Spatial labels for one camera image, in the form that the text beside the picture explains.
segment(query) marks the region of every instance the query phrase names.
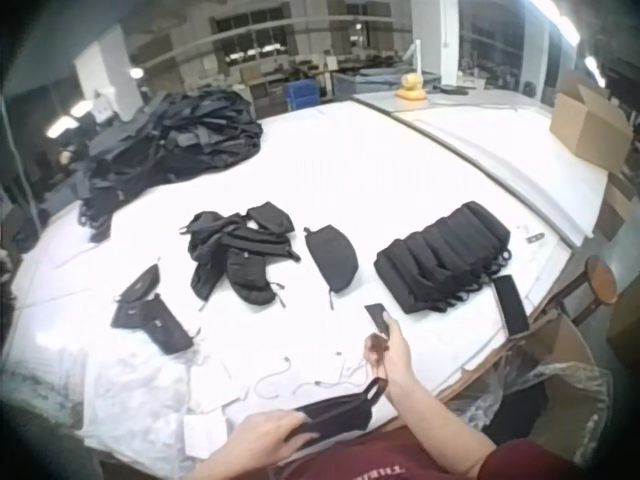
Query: plastic bag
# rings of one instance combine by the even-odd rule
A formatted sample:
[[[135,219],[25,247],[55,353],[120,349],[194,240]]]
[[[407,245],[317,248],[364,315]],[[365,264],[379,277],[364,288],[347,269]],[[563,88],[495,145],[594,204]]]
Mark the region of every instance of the plastic bag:
[[[549,320],[548,338],[557,335],[563,316]],[[461,393],[447,402],[471,427],[481,430],[493,420],[504,396],[545,384],[549,402],[536,421],[529,438],[579,466],[586,465],[606,424],[612,393],[611,375],[594,365],[576,361],[557,362],[563,353],[544,355],[536,342],[536,333],[512,343],[491,368]]]
[[[197,347],[166,356],[142,332],[110,335],[113,348],[88,365],[85,443],[154,476],[184,476],[195,467],[185,454],[183,420]]]

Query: wooden chair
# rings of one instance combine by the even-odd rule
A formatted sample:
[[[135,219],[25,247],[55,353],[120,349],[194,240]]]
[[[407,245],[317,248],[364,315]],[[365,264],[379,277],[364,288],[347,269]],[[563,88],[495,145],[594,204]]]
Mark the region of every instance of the wooden chair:
[[[600,305],[613,305],[618,300],[618,285],[609,265],[597,255],[587,258],[584,270],[565,287],[555,293],[544,307],[544,312],[560,309],[567,317],[564,301],[584,284],[589,285],[593,300],[572,320],[578,326],[584,323]]]

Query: blue crate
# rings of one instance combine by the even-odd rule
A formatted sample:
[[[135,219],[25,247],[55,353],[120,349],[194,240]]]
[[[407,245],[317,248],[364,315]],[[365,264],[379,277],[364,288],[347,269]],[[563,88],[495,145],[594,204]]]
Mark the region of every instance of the blue crate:
[[[313,79],[289,82],[284,86],[289,110],[300,110],[320,105],[320,88]]]

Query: ceiling light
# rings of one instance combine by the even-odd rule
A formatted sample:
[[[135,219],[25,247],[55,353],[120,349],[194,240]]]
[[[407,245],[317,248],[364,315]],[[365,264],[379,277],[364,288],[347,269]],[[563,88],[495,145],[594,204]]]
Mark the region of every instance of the ceiling light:
[[[558,29],[564,38],[567,39],[572,46],[576,46],[580,43],[580,33],[578,33],[578,29],[575,27],[571,20],[567,17],[560,17],[556,22],[558,25]]]
[[[533,3],[538,10],[544,13],[544,16],[551,20],[553,23],[556,23],[560,18],[560,10],[556,7],[556,4],[551,0],[529,0]]]
[[[144,70],[139,67],[134,67],[129,70],[129,75],[131,75],[131,78],[138,80],[139,78],[144,77]]]
[[[584,64],[587,66],[589,71],[593,73],[593,76],[596,77],[596,82],[598,82],[600,88],[604,88],[607,82],[600,73],[600,69],[598,68],[598,62],[596,62],[596,59],[592,56],[587,57],[584,59]]]
[[[598,70],[598,62],[593,57],[587,57],[584,59],[584,64],[587,66],[591,72],[595,72]]]
[[[76,128],[78,125],[80,124],[73,118],[65,115],[64,117],[60,117],[56,123],[49,127],[49,130],[47,130],[47,137],[57,138],[67,128]]]
[[[91,100],[80,100],[71,108],[71,115],[80,118],[92,108],[93,102]]]

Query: person's right hand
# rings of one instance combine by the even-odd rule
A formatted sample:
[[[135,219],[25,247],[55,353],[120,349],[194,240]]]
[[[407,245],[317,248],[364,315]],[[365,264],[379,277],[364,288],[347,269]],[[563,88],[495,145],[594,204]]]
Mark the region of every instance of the person's right hand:
[[[373,373],[377,377],[387,379],[389,382],[387,391],[392,396],[393,391],[398,386],[414,381],[415,374],[411,366],[411,350],[407,340],[402,335],[400,324],[396,319],[391,318],[387,312],[384,312],[384,320],[389,324],[387,349],[380,355],[380,349],[374,348],[376,340],[379,340],[373,337],[373,335],[378,335],[374,333],[367,337],[364,358],[371,365]]]

